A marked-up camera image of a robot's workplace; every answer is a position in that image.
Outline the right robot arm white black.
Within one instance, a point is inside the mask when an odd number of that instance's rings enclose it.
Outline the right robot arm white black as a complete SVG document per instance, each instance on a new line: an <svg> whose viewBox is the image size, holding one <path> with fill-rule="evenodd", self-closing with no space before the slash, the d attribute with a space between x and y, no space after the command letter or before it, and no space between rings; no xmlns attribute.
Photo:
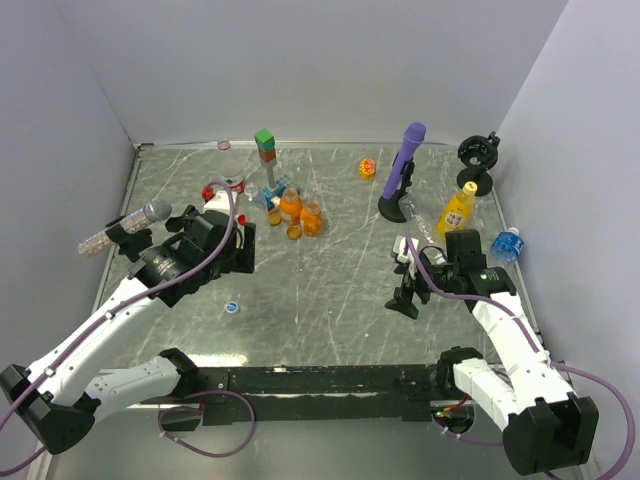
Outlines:
<svg viewBox="0 0 640 480"><path fill-rule="evenodd" d="M448 398L468 395L502 434L506 456L520 475L578 466L589 459L599 413L551 364L524 313L508 273L490 267L473 229L445 236L447 260L432 264L416 240L399 236L391 256L402 283L386 308L416 318L415 297L462 300L489 337L506 374L477 351L453 348L437 363L436 384Z"/></svg>

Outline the white blue bottle cap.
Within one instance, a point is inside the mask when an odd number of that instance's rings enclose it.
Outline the white blue bottle cap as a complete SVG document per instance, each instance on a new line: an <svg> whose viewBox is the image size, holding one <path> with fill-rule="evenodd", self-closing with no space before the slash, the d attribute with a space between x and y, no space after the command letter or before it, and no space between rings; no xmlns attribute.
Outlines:
<svg viewBox="0 0 640 480"><path fill-rule="evenodd" d="M225 311L229 314L238 313L240 310L239 304L236 302L229 302L225 305Z"/></svg>

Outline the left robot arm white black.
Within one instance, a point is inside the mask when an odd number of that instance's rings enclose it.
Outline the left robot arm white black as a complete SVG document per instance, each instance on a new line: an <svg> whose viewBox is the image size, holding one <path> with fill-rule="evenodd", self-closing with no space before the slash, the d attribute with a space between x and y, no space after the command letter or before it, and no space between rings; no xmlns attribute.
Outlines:
<svg viewBox="0 0 640 480"><path fill-rule="evenodd" d="M168 221L172 237L145 242L108 300L56 348L28 367L1 373L1 390L15 413L51 454L78 444L99 421L156 397L189 400L199 369L177 348L110 375L104 363L138 329L164 317L183 297L224 274L255 268L254 224L229 213L188 208Z"/></svg>

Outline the clear plastic bottle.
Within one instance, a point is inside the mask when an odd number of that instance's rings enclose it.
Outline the clear plastic bottle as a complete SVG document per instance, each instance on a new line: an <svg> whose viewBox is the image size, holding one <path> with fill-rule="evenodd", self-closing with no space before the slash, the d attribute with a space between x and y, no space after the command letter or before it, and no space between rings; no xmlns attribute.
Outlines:
<svg viewBox="0 0 640 480"><path fill-rule="evenodd" d="M433 235L432 222L423 202L412 194L406 194L399 200L398 205L411 236L419 240L423 246L436 245L437 240Z"/></svg>

